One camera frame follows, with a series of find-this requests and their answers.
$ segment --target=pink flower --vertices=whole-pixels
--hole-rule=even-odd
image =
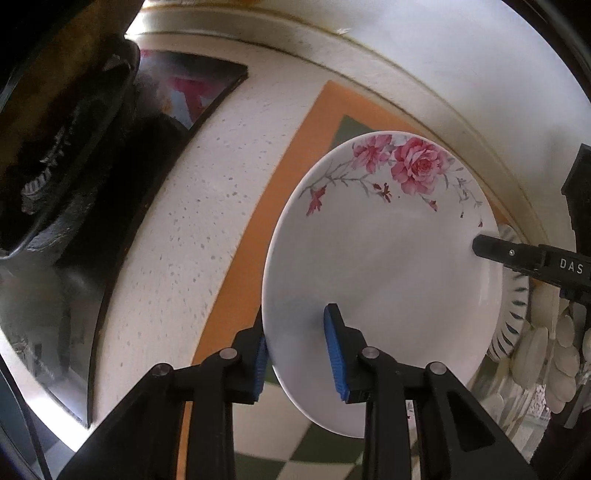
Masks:
[[[417,137],[397,147],[392,157],[396,160],[391,169],[392,178],[409,195],[417,192],[431,195],[437,176],[444,174],[454,160],[436,145]]]
[[[322,202],[320,198],[326,193],[326,185],[324,185],[321,189],[314,190],[310,189],[310,194],[312,195],[312,201],[310,202],[310,206],[308,207],[308,212],[306,216],[312,215],[315,210],[320,211],[320,207],[322,207]]]
[[[392,135],[373,135],[362,143],[353,145],[353,168],[365,167],[368,173],[375,173],[379,164],[386,163],[390,153],[386,146],[392,141]]]

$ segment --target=screw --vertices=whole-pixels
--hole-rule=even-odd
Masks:
[[[224,360],[232,360],[232,358],[236,358],[237,355],[238,351],[236,351],[235,348],[225,348],[223,350],[220,350],[220,356]]]
[[[431,372],[436,375],[443,375],[445,372],[447,372],[447,367],[441,362],[433,362],[429,368],[431,369]]]
[[[163,377],[173,369],[169,364],[157,364],[152,367],[152,376]]]
[[[361,355],[363,355],[365,358],[377,358],[379,355],[379,350],[374,346],[367,346],[361,350]]]

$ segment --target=white plate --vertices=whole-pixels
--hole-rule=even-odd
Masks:
[[[363,437],[365,405],[335,390],[323,309],[400,362],[442,361],[464,383],[491,341],[502,265],[472,239],[498,235],[462,164],[405,132],[354,138],[325,155],[291,195],[273,234],[262,288],[265,336],[291,401],[335,433]]]

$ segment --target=green floor tile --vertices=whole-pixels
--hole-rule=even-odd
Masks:
[[[345,480],[361,480],[361,465],[355,465]]]
[[[355,463],[361,452],[363,452],[363,439],[343,437],[313,423],[291,456],[291,460],[315,463]]]
[[[276,480],[285,462],[236,453],[236,480]]]
[[[375,130],[371,130],[366,125],[359,123],[357,120],[345,115],[340,121],[339,129],[335,133],[329,151],[334,147],[338,147],[340,144],[345,143],[347,140],[374,131]]]
[[[279,380],[277,380],[277,377],[275,376],[275,371],[273,370],[271,362],[267,362],[267,369],[265,370],[265,382],[279,385]]]

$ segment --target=pink rose pattern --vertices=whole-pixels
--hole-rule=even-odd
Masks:
[[[431,195],[438,177],[443,175],[454,158],[422,138],[411,137],[392,154],[396,163],[390,170],[402,191],[409,195]]]
[[[433,194],[438,182],[444,181],[445,188],[455,190],[462,207],[460,218],[464,217],[465,203],[473,202],[473,207],[480,211],[482,202],[474,197],[468,182],[457,172],[464,170],[459,167],[450,172],[454,158],[450,157],[437,145],[419,137],[410,137],[402,144],[394,145],[392,135],[373,135],[353,144],[353,156],[349,161],[329,166],[321,178],[308,185],[300,197],[310,192],[311,200],[306,216],[320,211],[321,198],[326,194],[329,185],[359,185],[367,196],[378,196],[386,203],[392,201],[392,191],[388,183],[377,183],[370,176],[381,167],[388,165],[392,179],[400,184],[403,193],[419,195],[433,209],[438,210],[437,201],[428,198]],[[482,227],[482,217],[478,227]]]
[[[368,173],[375,173],[381,164],[390,159],[386,147],[390,145],[392,135],[374,135],[361,143],[353,145],[353,169],[365,167]]]

